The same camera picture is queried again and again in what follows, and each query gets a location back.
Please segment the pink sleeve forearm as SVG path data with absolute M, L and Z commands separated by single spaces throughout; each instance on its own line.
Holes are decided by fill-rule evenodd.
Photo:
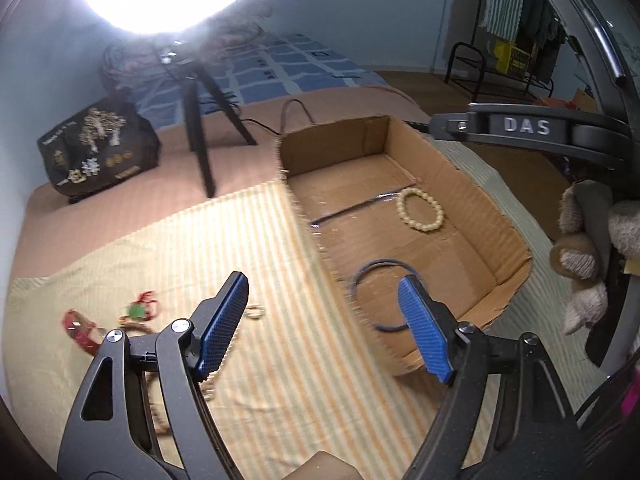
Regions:
M 639 402 L 639 365 L 628 370 L 622 380 L 622 397 L 611 422 L 612 434 L 618 434 Z

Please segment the right hand white glove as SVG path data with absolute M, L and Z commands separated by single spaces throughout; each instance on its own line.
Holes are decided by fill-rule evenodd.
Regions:
M 585 180 L 562 195 L 561 236 L 550 250 L 557 274 L 572 281 L 572 293 L 564 300 L 563 333 L 571 335 L 600 322 L 608 310 L 605 278 L 611 250 L 626 259 L 639 259 L 639 203 L 614 203 L 610 188 Z

